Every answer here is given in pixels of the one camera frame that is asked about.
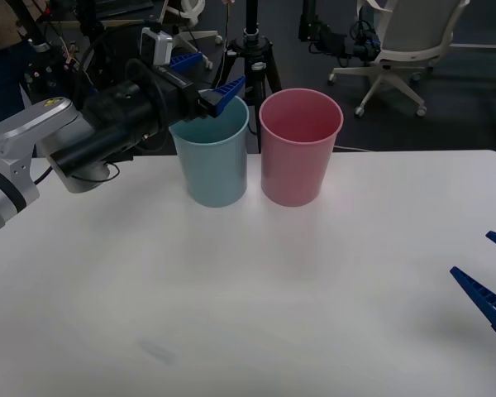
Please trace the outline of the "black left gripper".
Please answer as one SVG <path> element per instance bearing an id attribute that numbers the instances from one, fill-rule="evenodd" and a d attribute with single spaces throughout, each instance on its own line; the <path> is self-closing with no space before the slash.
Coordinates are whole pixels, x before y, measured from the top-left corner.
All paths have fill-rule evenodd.
<path id="1" fill-rule="evenodd" d="M 242 76 L 228 84 L 203 90 L 199 93 L 195 84 L 173 69 L 187 69 L 203 60 L 201 52 L 176 55 L 170 59 L 169 67 L 155 66 L 155 81 L 161 89 L 162 115 L 167 123 L 191 121 L 203 116 L 218 117 L 236 97 L 246 83 Z"/>

